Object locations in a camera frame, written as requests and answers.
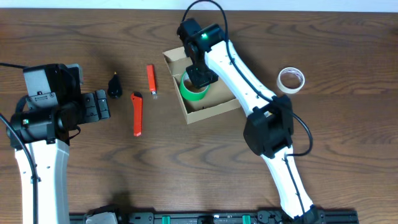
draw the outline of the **red object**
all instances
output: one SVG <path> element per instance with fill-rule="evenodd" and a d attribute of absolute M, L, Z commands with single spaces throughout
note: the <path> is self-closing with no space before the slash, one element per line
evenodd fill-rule
<path fill-rule="evenodd" d="M 155 84 L 155 67 L 154 65 L 147 65 L 147 76 L 148 76 L 148 84 L 149 90 L 154 95 L 156 94 L 156 84 Z"/>
<path fill-rule="evenodd" d="M 130 96 L 134 107 L 134 136 L 142 134 L 142 95 L 134 92 Z"/>

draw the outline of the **white tape roll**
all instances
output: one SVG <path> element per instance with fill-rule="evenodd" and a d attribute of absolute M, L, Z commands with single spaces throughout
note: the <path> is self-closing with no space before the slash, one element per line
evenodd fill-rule
<path fill-rule="evenodd" d="M 300 86 L 298 88 L 295 89 L 291 89 L 291 88 L 287 88 L 285 85 L 283 85 L 282 81 L 280 80 L 280 77 L 284 74 L 294 74 L 295 76 L 297 76 L 298 80 L 300 80 Z M 279 87 L 279 89 L 284 92 L 284 93 L 288 93 L 288 94 L 293 94 L 298 92 L 299 90 L 301 90 L 301 88 L 303 88 L 305 83 L 305 77 L 304 74 L 297 68 L 293 68 L 293 67 L 287 67 L 282 69 L 282 71 L 279 72 L 278 75 L 278 79 L 276 80 L 276 85 Z"/>

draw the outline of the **wood grain surface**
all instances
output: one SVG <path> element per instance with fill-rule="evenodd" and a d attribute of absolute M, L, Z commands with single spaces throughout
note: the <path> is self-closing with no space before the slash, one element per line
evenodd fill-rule
<path fill-rule="evenodd" d="M 280 207 L 270 172 L 243 139 L 242 109 L 185 124 L 162 52 L 181 46 L 183 11 L 1 9 L 0 62 L 79 63 L 83 92 L 107 89 L 114 71 L 123 96 L 111 119 L 82 125 L 68 161 L 71 212 L 108 203 L 157 211 Z M 203 26 L 219 12 L 190 12 Z M 297 158 L 303 184 L 323 208 L 353 208 L 361 223 L 398 223 L 398 14 L 227 12 L 246 65 L 275 91 L 279 70 L 301 69 L 291 96 L 310 126 L 313 152 Z M 153 100 L 146 65 L 155 65 Z M 144 97 L 143 135 L 132 134 L 129 95 Z M 27 93 L 22 71 L 0 67 L 0 111 L 10 118 Z M 0 124 L 0 223 L 21 223 L 21 182 Z M 295 124 L 296 152 L 307 136 Z"/>

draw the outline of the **tape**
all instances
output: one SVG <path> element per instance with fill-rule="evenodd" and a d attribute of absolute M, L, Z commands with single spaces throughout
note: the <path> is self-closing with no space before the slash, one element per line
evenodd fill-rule
<path fill-rule="evenodd" d="M 283 85 L 280 78 L 282 75 L 285 75 L 288 73 L 294 74 L 298 78 L 298 80 L 300 81 L 300 86 L 298 88 L 292 89 L 292 88 L 288 88 L 285 85 Z M 304 86 L 304 83 L 305 83 L 304 74 L 299 69 L 293 68 L 293 67 L 287 67 L 287 68 L 282 69 L 282 71 L 279 72 L 278 78 L 276 80 L 276 85 L 279 87 L 279 89 L 282 92 L 288 93 L 288 94 L 293 94 L 293 93 L 296 93 L 299 90 L 301 90 L 301 88 L 303 88 L 303 86 Z"/>
<path fill-rule="evenodd" d="M 200 92 L 192 92 L 184 84 L 184 81 L 189 80 L 189 77 L 186 72 L 182 75 L 181 82 L 180 82 L 180 93 L 184 99 L 189 101 L 198 101 L 205 97 L 207 91 L 209 90 L 210 85 L 206 86 L 203 91 Z"/>

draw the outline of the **green tape roll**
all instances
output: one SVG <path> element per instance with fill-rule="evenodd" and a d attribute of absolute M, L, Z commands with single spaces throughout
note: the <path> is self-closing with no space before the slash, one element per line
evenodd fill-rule
<path fill-rule="evenodd" d="M 189 101 L 198 101 L 205 97 L 207 91 L 209 90 L 210 85 L 206 86 L 206 88 L 203 91 L 195 93 L 187 89 L 187 87 L 184 85 L 185 80 L 189 80 L 189 77 L 186 72 L 184 72 L 180 81 L 180 93 L 182 97 L 184 97 L 184 99 Z"/>

